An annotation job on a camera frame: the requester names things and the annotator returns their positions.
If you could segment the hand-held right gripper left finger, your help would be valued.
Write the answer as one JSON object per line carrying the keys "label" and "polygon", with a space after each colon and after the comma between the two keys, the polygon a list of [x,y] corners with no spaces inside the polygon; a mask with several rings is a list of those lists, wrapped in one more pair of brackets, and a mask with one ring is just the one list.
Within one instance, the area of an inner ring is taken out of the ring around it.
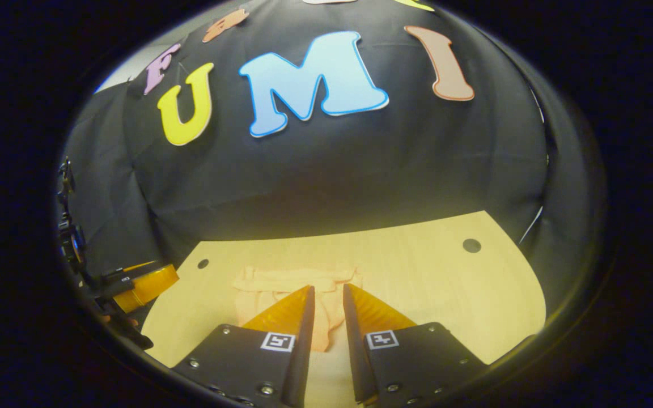
{"label": "hand-held right gripper left finger", "polygon": [[223,408],[304,408],[314,318],[306,285],[241,327],[218,325],[173,371]]}

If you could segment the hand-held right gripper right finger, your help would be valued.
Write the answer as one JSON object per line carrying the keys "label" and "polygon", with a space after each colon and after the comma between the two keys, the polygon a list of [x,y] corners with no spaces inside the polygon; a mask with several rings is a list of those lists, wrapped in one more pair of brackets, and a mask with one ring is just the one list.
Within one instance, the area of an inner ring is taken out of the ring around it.
{"label": "hand-held right gripper right finger", "polygon": [[361,405],[447,405],[487,371],[441,323],[417,324],[354,284],[343,287],[343,310]]}

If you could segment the orange T-shirt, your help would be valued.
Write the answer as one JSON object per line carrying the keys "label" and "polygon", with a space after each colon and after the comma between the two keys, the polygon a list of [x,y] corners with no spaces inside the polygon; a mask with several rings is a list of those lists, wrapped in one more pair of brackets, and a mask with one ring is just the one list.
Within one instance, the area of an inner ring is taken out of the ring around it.
{"label": "orange T-shirt", "polygon": [[264,270],[246,267],[232,284],[236,290],[234,308],[238,324],[243,326],[288,294],[311,285],[315,288],[311,350],[326,353],[331,347],[332,331],[342,325],[345,319],[342,306],[345,284],[362,287],[363,274],[357,268]]}

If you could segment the black backdrop cloth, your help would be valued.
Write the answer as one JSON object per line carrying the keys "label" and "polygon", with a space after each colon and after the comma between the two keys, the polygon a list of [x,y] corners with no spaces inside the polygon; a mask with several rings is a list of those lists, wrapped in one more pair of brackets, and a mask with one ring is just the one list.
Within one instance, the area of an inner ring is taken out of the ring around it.
{"label": "black backdrop cloth", "polygon": [[[300,65],[312,41],[354,31],[382,109],[329,116],[328,77],[279,63],[257,83],[302,80],[305,120],[251,136],[239,69],[270,52]],[[497,36],[444,8],[395,0],[309,5],[233,0],[178,41],[163,80],[95,93],[63,155],[69,206],[93,274],[155,258],[181,264],[205,240],[301,237],[486,211],[536,272],[548,313],[571,304],[602,246],[604,168],[575,104]]]}

